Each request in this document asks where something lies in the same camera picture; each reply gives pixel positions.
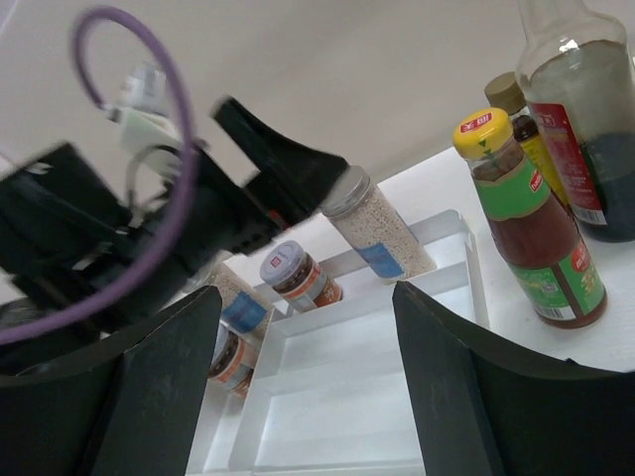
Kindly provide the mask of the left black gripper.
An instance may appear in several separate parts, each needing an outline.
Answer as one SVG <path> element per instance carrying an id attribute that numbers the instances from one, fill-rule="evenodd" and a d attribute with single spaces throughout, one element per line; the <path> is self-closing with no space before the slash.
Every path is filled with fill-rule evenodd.
<path id="1" fill-rule="evenodd" d="M 4 344 L 3 366 L 37 365 L 150 316 L 220 252 L 254 251 L 274 236 L 261 198 L 269 168 L 239 185 L 209 155 L 199 164 L 185 227 L 155 272 L 90 318 Z M 137 216 L 69 143 L 4 177 L 1 268 L 22 297 L 2 306 L 2 328 L 39 322 L 114 282 L 147 249 L 164 214 Z"/>

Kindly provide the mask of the white peppercorn jar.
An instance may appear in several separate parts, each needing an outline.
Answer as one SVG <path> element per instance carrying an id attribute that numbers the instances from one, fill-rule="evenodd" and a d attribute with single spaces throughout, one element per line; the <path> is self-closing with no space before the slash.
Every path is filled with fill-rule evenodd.
<path id="1" fill-rule="evenodd" d="M 320 211 L 386 282 L 407 280 L 437 268 L 393 204 L 360 166 L 350 167 L 338 180 Z"/>
<path id="2" fill-rule="evenodd" d="M 221 320 L 248 342 L 260 346 L 274 306 L 222 262 L 213 266 L 208 282 L 219 290 Z"/>

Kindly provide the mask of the small brown cap bottle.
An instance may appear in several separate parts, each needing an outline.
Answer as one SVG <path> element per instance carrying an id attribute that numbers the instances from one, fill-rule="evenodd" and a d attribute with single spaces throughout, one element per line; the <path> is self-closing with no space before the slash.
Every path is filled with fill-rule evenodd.
<path id="1" fill-rule="evenodd" d="M 559 201 L 571 211 L 565 188 L 534 120 L 513 71 L 502 73 L 484 87 L 491 107 L 504 110 L 510 117 L 514 137 L 546 180 Z"/>

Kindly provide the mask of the white divided organizer tray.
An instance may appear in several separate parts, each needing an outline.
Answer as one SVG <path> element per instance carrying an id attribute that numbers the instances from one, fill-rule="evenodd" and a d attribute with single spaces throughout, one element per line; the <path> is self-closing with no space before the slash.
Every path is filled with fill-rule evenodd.
<path id="1" fill-rule="evenodd" d="M 206 388 L 190 475 L 421 475 L 393 288 L 322 217 L 292 238 L 321 259 L 342 301 L 306 313 L 284 302 L 246 398 Z"/>

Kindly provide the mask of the yellow cap chili bottle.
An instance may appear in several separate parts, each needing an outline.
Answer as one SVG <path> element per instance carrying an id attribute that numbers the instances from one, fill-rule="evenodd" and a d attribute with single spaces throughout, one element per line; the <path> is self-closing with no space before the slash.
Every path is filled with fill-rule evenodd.
<path id="1" fill-rule="evenodd" d="M 580 328 L 602 317 L 607 291 L 570 212 L 514 137 L 500 108 L 464 118 L 452 143 L 466 161 L 494 244 L 544 322 Z"/>

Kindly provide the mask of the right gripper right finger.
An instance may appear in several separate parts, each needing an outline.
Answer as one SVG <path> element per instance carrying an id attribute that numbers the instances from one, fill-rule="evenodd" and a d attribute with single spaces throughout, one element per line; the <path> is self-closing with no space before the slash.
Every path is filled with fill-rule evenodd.
<path id="1" fill-rule="evenodd" d="M 630 475 L 634 376 L 559 360 L 409 283 L 392 296 L 430 475 Z"/>

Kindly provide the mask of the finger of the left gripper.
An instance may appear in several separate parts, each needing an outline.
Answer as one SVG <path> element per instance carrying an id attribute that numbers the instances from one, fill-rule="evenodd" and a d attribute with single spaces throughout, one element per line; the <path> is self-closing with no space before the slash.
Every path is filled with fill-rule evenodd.
<path id="1" fill-rule="evenodd" d="M 344 157 L 282 135 L 231 96 L 212 117 L 259 170 L 246 189 L 284 228 L 312 217 L 349 169 Z"/>

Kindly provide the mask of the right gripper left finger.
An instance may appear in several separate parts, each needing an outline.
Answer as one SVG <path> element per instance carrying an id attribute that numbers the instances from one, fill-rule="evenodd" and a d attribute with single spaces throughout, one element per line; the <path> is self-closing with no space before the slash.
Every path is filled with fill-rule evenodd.
<path id="1" fill-rule="evenodd" d="M 155 316 L 1 379 L 4 475 L 183 475 L 219 325 L 203 287 Z"/>

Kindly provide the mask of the tall dark soy bottle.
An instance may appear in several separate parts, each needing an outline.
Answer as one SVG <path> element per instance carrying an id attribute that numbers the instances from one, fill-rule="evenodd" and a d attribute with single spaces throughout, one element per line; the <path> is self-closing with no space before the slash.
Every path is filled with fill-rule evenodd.
<path id="1" fill-rule="evenodd" d="M 521 1 L 523 91 L 586 234 L 634 238 L 634 63 L 625 27 L 582 1 Z"/>

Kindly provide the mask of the orange label sauce jar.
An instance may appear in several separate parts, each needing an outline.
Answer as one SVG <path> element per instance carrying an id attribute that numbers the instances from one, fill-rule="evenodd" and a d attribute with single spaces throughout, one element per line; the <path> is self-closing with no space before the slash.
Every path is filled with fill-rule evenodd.
<path id="1" fill-rule="evenodd" d="M 258 349 L 220 324 L 207 379 L 244 399 L 247 397 L 258 357 Z"/>
<path id="2" fill-rule="evenodd" d="M 341 286 L 294 240 L 277 245 L 264 259 L 259 274 L 297 312 L 343 299 Z"/>

